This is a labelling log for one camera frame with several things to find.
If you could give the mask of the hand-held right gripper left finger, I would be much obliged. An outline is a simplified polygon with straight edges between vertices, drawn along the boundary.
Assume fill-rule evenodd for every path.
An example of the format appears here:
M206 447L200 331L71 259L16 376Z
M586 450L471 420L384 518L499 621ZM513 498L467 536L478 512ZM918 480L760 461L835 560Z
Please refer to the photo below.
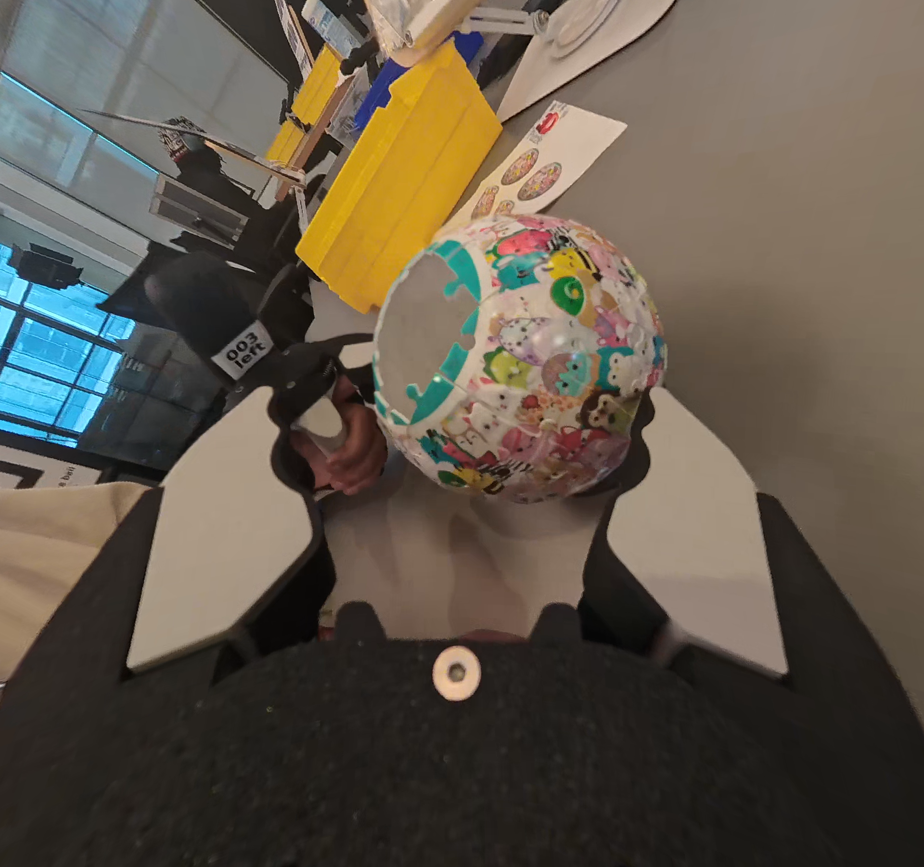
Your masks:
M288 427L273 397L270 387L249 393L163 481L129 671L237 639L294 581L314 616L331 593L319 508L283 480Z

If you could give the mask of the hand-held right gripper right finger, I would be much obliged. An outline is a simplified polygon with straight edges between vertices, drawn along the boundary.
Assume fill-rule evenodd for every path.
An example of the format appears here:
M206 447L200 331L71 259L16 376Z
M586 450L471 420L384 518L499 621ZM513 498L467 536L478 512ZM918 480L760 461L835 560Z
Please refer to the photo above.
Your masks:
M732 451L654 388L614 477L583 573L596 631L663 667L698 649L785 677L757 490Z

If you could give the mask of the colourful puzzle ball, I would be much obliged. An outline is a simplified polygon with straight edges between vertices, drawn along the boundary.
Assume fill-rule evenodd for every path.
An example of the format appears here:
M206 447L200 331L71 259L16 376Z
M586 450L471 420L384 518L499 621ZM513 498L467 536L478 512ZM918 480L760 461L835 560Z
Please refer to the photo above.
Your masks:
M616 471L667 366L639 271L596 230L547 214L446 227L390 288L373 344L394 447L441 488L517 504Z

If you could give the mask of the white bottle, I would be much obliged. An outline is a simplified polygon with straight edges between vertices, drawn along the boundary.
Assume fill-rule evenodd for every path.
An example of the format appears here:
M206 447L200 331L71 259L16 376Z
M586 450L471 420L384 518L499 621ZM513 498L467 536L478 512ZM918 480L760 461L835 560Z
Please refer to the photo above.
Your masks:
M321 0L305 0L301 17L308 26L341 58L362 45L362 40L341 18L335 16Z

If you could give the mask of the yellow plastic bin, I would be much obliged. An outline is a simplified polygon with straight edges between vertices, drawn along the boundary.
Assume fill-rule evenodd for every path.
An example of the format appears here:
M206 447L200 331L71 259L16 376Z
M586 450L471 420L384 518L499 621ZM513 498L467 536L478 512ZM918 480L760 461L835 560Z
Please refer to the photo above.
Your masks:
M389 91L296 247L321 282L360 314L383 305L502 133L452 40Z

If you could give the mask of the small blue bin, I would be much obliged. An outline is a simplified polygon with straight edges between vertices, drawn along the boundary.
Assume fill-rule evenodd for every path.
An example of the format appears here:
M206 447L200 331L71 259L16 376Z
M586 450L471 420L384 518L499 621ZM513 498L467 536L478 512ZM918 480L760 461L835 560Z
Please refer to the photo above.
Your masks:
M455 30L448 39L453 41L456 51L466 65L469 65L474 59L484 42L484 36L478 31L462 32ZM355 137L359 137L364 132L376 109L387 106L391 99L390 88L392 84L410 70L411 67L399 65L393 59L387 60L364 97L359 109L355 112L353 125L353 135Z

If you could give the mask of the black white marker sign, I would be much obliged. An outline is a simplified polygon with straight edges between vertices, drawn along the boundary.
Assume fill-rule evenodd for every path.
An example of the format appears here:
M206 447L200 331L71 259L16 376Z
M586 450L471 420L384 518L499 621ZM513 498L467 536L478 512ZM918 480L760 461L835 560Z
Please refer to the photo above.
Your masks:
M102 471L1 445L1 489L61 489L97 484Z

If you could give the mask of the person's left hand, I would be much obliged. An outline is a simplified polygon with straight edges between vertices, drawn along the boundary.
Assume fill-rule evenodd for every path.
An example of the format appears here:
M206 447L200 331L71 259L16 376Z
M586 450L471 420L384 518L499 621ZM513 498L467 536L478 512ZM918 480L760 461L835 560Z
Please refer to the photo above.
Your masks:
M374 411L347 377L338 380L332 401L345 423L346 441L332 456L315 459L316 489L330 487L353 495L374 485L382 475L387 443Z

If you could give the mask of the small yellow bin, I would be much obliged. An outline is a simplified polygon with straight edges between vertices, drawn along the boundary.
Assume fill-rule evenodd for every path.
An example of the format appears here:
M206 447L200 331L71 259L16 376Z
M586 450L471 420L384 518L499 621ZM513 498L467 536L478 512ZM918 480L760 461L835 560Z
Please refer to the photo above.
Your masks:
M301 124L286 119L262 157L290 167L306 133Z
M314 126L333 96L340 75L341 55L325 44L292 102L291 113L302 125Z

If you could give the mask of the person's left forearm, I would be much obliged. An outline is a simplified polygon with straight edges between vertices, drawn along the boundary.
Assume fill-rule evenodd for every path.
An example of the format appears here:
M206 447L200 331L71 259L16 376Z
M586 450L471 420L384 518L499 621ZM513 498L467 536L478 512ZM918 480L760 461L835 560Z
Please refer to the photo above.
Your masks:
M147 486L130 481L1 492L1 680Z

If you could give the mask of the black studio light panel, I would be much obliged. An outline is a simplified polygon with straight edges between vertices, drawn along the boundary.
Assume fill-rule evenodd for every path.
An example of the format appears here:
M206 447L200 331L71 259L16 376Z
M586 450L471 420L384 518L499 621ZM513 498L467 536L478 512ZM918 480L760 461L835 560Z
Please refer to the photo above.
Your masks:
M27 248L12 245L9 265L18 278L55 291L80 285L83 272L73 257L34 243Z

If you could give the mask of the white instruction sheet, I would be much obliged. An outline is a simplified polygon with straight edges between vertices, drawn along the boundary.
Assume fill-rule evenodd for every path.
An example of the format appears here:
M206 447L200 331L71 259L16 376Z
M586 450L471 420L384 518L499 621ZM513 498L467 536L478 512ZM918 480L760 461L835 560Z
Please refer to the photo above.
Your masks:
M445 226L541 213L585 175L627 127L571 104L550 103Z

